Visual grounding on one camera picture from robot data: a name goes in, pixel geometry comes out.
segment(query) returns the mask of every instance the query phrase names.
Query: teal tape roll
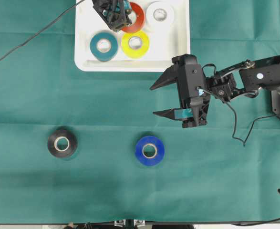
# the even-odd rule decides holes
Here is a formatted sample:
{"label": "teal tape roll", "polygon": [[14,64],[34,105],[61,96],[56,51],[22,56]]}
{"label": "teal tape roll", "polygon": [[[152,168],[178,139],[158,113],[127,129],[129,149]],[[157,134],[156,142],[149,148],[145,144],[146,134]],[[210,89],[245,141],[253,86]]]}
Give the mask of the teal tape roll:
{"label": "teal tape roll", "polygon": [[117,54],[117,40],[110,33],[98,33],[90,42],[90,50],[99,61],[110,61]]}

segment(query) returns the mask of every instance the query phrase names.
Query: black cable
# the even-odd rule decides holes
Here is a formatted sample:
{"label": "black cable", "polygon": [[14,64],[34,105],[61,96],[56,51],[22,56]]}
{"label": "black cable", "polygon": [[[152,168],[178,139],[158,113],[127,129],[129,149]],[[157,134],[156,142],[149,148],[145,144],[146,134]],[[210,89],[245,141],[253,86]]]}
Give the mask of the black cable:
{"label": "black cable", "polygon": [[205,66],[202,67],[202,70],[205,68],[205,67],[213,67],[214,68],[214,76],[216,75],[216,65],[214,65],[213,63],[208,63],[206,64]]}
{"label": "black cable", "polygon": [[217,99],[221,100],[224,104],[226,104],[233,111],[233,113],[234,113],[234,120],[235,121],[234,121],[234,128],[233,128],[232,138],[235,139],[235,140],[241,141],[245,145],[245,141],[244,140],[242,140],[242,139],[240,139],[238,137],[235,137],[235,133],[236,133],[236,129],[237,129],[237,113],[236,113],[235,109],[227,101],[223,100],[219,96],[217,96],[217,95],[215,95],[215,94],[213,94],[213,93],[211,93],[209,91],[206,91],[206,90],[204,90],[202,88],[201,88],[201,90],[203,90],[205,93],[210,94],[210,95],[216,97]]}
{"label": "black cable", "polygon": [[249,137],[250,137],[250,135],[251,135],[251,133],[252,133],[254,124],[255,124],[258,120],[266,119],[266,118],[272,118],[272,117],[280,117],[280,114],[274,114],[274,115],[269,115],[269,116],[264,116],[264,117],[260,117],[260,118],[254,119],[254,121],[252,122],[251,128],[250,128],[250,130],[249,130],[249,132],[248,132],[248,134],[247,134],[247,137],[245,138],[245,140],[242,140],[241,138],[235,137],[235,133],[236,133],[236,130],[237,130],[237,120],[238,120],[238,118],[237,118],[237,113],[236,113],[235,109],[234,109],[228,102],[226,102],[225,100],[223,100],[223,99],[220,98],[219,96],[213,94],[212,92],[206,91],[206,90],[204,90],[204,89],[201,89],[201,90],[203,90],[205,93],[210,94],[210,95],[216,97],[217,99],[221,100],[224,104],[226,104],[226,105],[233,111],[235,121],[234,121],[234,128],[233,128],[232,138],[233,138],[233,139],[236,139],[236,140],[238,140],[238,141],[241,141],[241,142],[243,143],[244,146],[246,146],[246,143],[247,143],[247,141],[248,141],[248,139],[249,139]]}
{"label": "black cable", "polygon": [[262,221],[262,222],[258,222],[258,223],[234,224],[234,226],[247,227],[247,226],[257,226],[257,225],[262,225],[262,224],[278,223],[278,222],[280,222],[280,218],[278,218],[278,219],[273,219],[273,220],[270,220],[270,221]]}
{"label": "black cable", "polygon": [[4,56],[2,56],[0,58],[0,62],[2,60],[4,60],[8,55],[10,55],[12,52],[16,51],[18,48],[26,45],[28,42],[30,42],[32,39],[34,39],[35,37],[37,37],[40,33],[44,32],[45,30],[47,30],[48,28],[50,28],[52,25],[54,25],[62,16],[64,16],[65,14],[67,14],[70,10],[72,10],[73,8],[75,8],[77,5],[81,4],[83,1],[85,0],[80,0],[78,3],[76,3],[75,5],[71,6],[70,8],[68,8],[65,12],[63,12],[62,14],[60,14],[55,20],[53,20],[51,23],[49,23],[47,26],[45,26],[43,29],[39,30],[38,32],[36,32],[33,36],[31,36],[29,39],[27,39],[24,43],[19,44],[18,46],[12,48],[10,51],[8,51]]}
{"label": "black cable", "polygon": [[246,137],[246,139],[245,139],[245,141],[244,141],[244,146],[246,145],[246,142],[247,142],[247,140],[248,140],[248,138],[249,138],[249,136],[250,136],[250,134],[251,134],[251,132],[252,132],[252,130],[253,130],[253,126],[254,126],[255,122],[258,121],[258,120],[261,120],[261,119],[273,118],[273,117],[280,117],[280,114],[269,115],[269,116],[264,116],[264,117],[260,117],[260,118],[255,119],[255,120],[252,122],[251,128],[250,128],[250,130],[249,130],[249,132],[248,132],[248,135],[247,135],[247,137]]}

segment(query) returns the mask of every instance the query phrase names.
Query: table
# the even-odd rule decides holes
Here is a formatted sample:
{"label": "table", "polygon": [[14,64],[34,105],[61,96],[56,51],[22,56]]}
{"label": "table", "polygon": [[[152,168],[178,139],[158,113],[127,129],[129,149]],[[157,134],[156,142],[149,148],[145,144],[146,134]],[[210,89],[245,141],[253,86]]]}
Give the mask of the table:
{"label": "table", "polygon": [[[0,56],[73,0],[0,0]],[[178,107],[160,73],[85,73],[73,62],[74,13],[0,63],[0,224],[116,219],[221,222],[280,217],[280,121],[256,124],[246,147],[231,139],[233,114],[212,99],[208,125],[182,129],[152,114]],[[280,54],[279,0],[192,0],[192,53],[218,69]],[[232,103],[238,136],[270,114],[270,94]],[[77,155],[53,157],[48,136],[66,126]],[[135,158],[144,135],[164,161]]]}

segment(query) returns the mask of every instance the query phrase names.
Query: blue tape roll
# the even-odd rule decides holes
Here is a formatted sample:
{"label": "blue tape roll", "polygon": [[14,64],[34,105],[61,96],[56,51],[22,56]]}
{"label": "blue tape roll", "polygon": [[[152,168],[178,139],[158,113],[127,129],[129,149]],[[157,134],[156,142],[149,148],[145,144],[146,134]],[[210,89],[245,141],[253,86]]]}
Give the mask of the blue tape roll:
{"label": "blue tape roll", "polygon": [[[104,52],[101,52],[100,50],[98,50],[98,43],[100,41],[105,41],[111,44],[111,47],[109,50],[106,50]],[[107,32],[101,32],[98,33],[97,35],[95,35],[91,42],[90,42],[90,50],[92,52],[92,54],[99,60],[99,61],[110,61],[112,58],[114,58],[114,56],[117,54],[117,50],[118,50],[118,44],[117,44],[117,40],[116,38]]]}
{"label": "blue tape roll", "polygon": [[[156,149],[155,155],[146,157],[144,155],[144,147],[153,146]],[[135,146],[135,156],[139,162],[145,166],[155,166],[159,164],[164,157],[165,149],[163,143],[154,136],[146,136],[140,139]]]}

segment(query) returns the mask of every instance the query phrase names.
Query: tape roll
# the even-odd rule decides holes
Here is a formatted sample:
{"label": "tape roll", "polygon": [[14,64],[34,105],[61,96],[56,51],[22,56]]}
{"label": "tape roll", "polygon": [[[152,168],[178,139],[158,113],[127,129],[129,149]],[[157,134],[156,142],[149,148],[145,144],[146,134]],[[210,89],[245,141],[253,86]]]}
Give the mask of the tape roll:
{"label": "tape roll", "polygon": [[169,3],[157,1],[147,8],[146,19],[154,30],[167,31],[175,20],[175,12]]}
{"label": "tape roll", "polygon": [[106,62],[113,59],[117,54],[118,43],[112,34],[101,32],[92,38],[90,50],[99,61]]}
{"label": "tape roll", "polygon": [[[155,152],[152,155],[147,155],[144,149],[147,146],[152,146]],[[146,136],[140,139],[135,146],[135,156],[139,162],[145,166],[155,166],[159,164],[165,154],[163,143],[154,136]]]}
{"label": "tape roll", "polygon": [[130,5],[133,12],[129,14],[129,18],[134,21],[133,17],[135,17],[135,22],[130,26],[122,28],[122,30],[127,33],[135,33],[143,28],[145,24],[145,14],[144,10],[138,4],[131,2]]}
{"label": "tape roll", "polygon": [[138,59],[144,56],[149,49],[149,38],[143,31],[126,33],[122,37],[122,49],[126,56]]}
{"label": "tape roll", "polygon": [[[59,141],[65,140],[67,146],[61,148],[59,146]],[[74,154],[77,148],[77,139],[73,133],[68,130],[59,129],[56,130],[48,140],[48,149],[49,152],[58,158],[70,157]]]}

